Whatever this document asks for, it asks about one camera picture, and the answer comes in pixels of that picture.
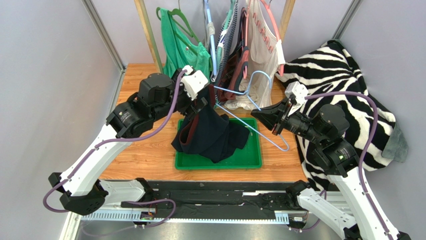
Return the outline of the navy tank top maroon trim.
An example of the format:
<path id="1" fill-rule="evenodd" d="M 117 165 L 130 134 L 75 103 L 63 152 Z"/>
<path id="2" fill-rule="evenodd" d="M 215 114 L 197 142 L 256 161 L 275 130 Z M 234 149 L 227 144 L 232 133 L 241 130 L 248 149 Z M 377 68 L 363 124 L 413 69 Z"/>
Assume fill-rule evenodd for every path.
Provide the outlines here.
<path id="1" fill-rule="evenodd" d="M 200 155 L 218 163 L 231 157 L 236 149 L 243 149 L 250 130 L 244 125 L 230 121 L 227 114 L 215 110 L 215 89 L 208 85 L 198 93 L 206 100 L 206 106 L 192 119 L 184 118 L 171 145 L 177 152 Z"/>

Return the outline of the green tank top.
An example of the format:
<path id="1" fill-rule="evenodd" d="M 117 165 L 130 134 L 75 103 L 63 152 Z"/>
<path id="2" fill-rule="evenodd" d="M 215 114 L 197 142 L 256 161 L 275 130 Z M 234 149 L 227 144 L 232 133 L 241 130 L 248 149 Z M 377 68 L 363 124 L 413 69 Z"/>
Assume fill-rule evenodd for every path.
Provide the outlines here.
<path id="1" fill-rule="evenodd" d="M 166 60 L 163 73 L 172 76 L 176 69 L 190 65 L 194 70 L 200 70 L 209 78 L 212 70 L 212 57 L 203 43 L 192 43 L 184 34 L 183 28 L 175 21 L 170 10 L 162 7 L 156 9 L 160 20 L 163 47 Z"/>

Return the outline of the green plastic hanger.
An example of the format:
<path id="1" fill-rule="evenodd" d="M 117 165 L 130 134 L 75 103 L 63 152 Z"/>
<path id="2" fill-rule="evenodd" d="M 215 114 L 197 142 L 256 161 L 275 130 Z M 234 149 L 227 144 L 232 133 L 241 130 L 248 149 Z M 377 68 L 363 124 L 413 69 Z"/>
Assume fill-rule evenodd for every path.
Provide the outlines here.
<path id="1" fill-rule="evenodd" d="M 180 40 L 188 45 L 198 45 L 201 41 L 195 34 L 187 17 L 179 8 L 168 10 L 157 7 L 156 17 L 160 20 L 160 29 L 164 44 Z"/>

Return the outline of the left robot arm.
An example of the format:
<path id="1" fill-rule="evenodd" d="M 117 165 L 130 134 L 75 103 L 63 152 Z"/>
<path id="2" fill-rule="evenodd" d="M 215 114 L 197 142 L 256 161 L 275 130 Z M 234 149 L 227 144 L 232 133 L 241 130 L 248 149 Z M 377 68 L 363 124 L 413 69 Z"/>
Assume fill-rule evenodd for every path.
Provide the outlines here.
<path id="1" fill-rule="evenodd" d="M 132 143 L 154 136 L 156 121 L 165 125 L 175 112 L 195 117 L 207 104 L 201 93 L 208 86 L 205 75 L 188 65 L 172 76 L 153 73 L 143 79 L 138 91 L 112 110 L 78 160 L 49 176 L 52 191 L 60 193 L 60 212 L 86 216 L 105 205 L 150 205 L 153 191 L 145 179 L 104 180 L 100 175 Z"/>

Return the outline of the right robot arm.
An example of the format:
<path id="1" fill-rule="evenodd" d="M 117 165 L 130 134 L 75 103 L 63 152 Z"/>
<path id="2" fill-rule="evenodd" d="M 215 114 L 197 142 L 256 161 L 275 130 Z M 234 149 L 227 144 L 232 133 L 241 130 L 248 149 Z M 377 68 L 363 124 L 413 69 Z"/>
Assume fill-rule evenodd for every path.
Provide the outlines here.
<path id="1" fill-rule="evenodd" d="M 274 135 L 288 130 L 313 144 L 309 154 L 337 186 L 351 213 L 343 212 L 300 180 L 286 189 L 292 205 L 314 214 L 343 240 L 409 239 L 384 214 L 359 167 L 355 148 L 344 139 L 350 125 L 342 108 L 326 104 L 312 118 L 291 109 L 291 101 L 284 99 L 255 109 L 251 115 Z"/>

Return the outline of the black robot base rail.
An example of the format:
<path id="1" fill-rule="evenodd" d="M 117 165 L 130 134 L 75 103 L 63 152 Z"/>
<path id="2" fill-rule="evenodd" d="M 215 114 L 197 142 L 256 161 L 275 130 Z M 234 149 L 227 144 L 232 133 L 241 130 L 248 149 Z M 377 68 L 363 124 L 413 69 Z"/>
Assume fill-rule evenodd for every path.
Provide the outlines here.
<path id="1" fill-rule="evenodd" d="M 290 182 L 150 181 L 141 205 L 103 206 L 84 221 L 130 223 L 151 228 L 165 223 L 283 225 L 312 230 L 320 220 L 296 203 Z"/>

